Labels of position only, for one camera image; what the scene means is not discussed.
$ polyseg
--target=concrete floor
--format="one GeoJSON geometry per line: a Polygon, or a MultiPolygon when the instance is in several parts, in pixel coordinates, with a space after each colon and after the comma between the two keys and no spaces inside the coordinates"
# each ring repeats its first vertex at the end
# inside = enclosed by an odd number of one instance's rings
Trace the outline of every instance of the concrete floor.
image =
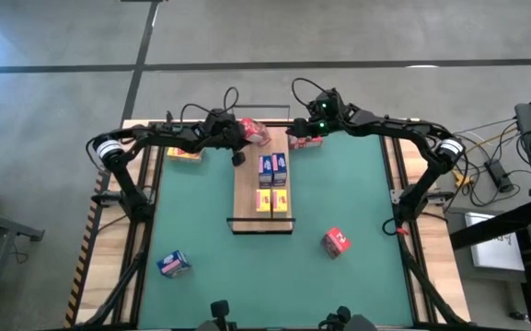
{"type": "MultiPolygon", "coordinates": [[[[133,64],[149,6],[0,0],[0,66],[133,64]]],[[[522,58],[531,58],[531,0],[170,0],[158,8],[146,62],[522,58]]],[[[451,131],[511,118],[514,104],[531,101],[531,65],[152,72],[143,74],[133,118],[163,119],[166,110],[178,116],[187,102],[220,106],[229,86],[238,87],[241,103],[289,104],[291,116],[305,116],[289,92],[297,76],[336,86],[344,99],[376,114],[420,117],[451,131]]],[[[47,230],[39,244],[19,242],[29,262],[8,265],[0,330],[62,325],[96,174],[84,145],[120,125],[131,78],[132,72],[0,74],[0,213],[47,230]]],[[[298,92],[315,93],[307,86],[298,92]]],[[[503,152],[508,170],[526,169],[513,145],[503,152]]],[[[482,161],[479,154],[471,158],[482,161]]],[[[492,210],[528,200],[531,178],[519,173],[513,180],[524,191],[492,210]]],[[[440,182],[451,188],[449,177],[440,182]]],[[[482,181],[479,194],[493,194],[491,183],[482,181]]],[[[461,197],[454,205],[469,202],[461,197]]],[[[464,289],[479,325],[531,329],[505,316],[504,284],[464,280],[464,289]]]]}

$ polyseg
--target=yellow box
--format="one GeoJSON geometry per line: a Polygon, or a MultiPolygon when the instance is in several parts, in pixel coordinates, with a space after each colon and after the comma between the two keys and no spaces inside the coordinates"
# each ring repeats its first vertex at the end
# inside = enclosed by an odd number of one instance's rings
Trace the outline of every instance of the yellow box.
{"type": "Polygon", "coordinates": [[[271,213],[271,190],[270,189],[258,189],[255,192],[257,199],[257,212],[271,213]]]}
{"type": "Polygon", "coordinates": [[[287,189],[274,189],[271,198],[273,213],[283,216],[287,213],[287,189]]]}
{"type": "Polygon", "coordinates": [[[171,160],[176,160],[176,161],[187,161],[187,162],[199,163],[202,161],[202,154],[203,154],[203,150],[196,154],[189,154],[189,153],[185,153],[184,151],[176,147],[169,147],[167,149],[167,157],[171,160]]]}

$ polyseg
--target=black mount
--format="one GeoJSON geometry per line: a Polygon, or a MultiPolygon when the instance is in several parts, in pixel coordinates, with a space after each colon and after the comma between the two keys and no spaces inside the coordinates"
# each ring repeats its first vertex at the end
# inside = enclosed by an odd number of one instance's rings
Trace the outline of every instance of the black mount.
{"type": "Polygon", "coordinates": [[[227,322],[226,317],[230,314],[230,308],[228,307],[228,301],[220,300],[212,302],[210,304],[210,310],[212,311],[212,317],[214,317],[214,324],[220,331],[237,331],[236,322],[227,322]]]}

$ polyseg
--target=red box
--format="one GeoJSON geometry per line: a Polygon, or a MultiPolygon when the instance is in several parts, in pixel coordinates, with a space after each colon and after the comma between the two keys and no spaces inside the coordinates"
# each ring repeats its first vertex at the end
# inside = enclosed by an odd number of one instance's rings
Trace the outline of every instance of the red box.
{"type": "Polygon", "coordinates": [[[255,143],[259,147],[271,141],[267,127],[264,124],[248,118],[241,119],[240,123],[245,128],[246,141],[255,143]]]}
{"type": "Polygon", "coordinates": [[[319,147],[320,145],[322,145],[322,137],[296,138],[292,135],[288,135],[288,143],[290,145],[290,149],[319,147]]]}
{"type": "Polygon", "coordinates": [[[351,246],[351,242],[339,230],[339,228],[330,229],[320,241],[330,258],[336,258],[344,253],[351,246]]]}

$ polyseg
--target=orange and black hazard stripe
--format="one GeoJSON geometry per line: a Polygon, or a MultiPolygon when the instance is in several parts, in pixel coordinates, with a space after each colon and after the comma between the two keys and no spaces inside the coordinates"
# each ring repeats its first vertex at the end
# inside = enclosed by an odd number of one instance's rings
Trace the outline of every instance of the orange and black hazard stripe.
{"type": "MultiPolygon", "coordinates": [[[[110,176],[108,174],[98,172],[98,178],[96,179],[94,192],[96,194],[100,194],[101,192],[107,190],[109,183],[110,176]]],[[[85,233],[83,234],[83,241],[81,242],[81,251],[79,252],[79,259],[77,260],[77,267],[75,270],[75,278],[73,279],[71,295],[69,296],[69,306],[66,310],[66,314],[64,315],[64,327],[70,327],[74,325],[77,318],[77,311],[79,309],[79,304],[81,303],[81,297],[83,295],[87,271],[89,270],[93,246],[96,242],[96,236],[98,234],[99,219],[101,218],[102,210],[103,208],[93,201],[91,202],[91,205],[89,205],[87,225],[85,228],[85,233]]]]}

